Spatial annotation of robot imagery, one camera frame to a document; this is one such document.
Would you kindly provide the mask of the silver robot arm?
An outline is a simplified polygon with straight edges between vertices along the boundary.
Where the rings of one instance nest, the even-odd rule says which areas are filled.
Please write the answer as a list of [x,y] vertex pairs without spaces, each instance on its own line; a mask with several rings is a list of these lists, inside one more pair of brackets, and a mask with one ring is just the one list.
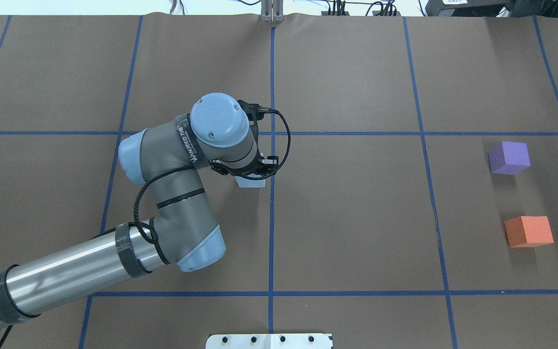
[[259,146],[259,123],[277,110],[208,93],[188,112],[126,137],[118,161],[138,186],[130,218],[77,245],[0,270],[0,332],[159,268],[194,272],[226,252],[200,172],[262,182],[285,159]]

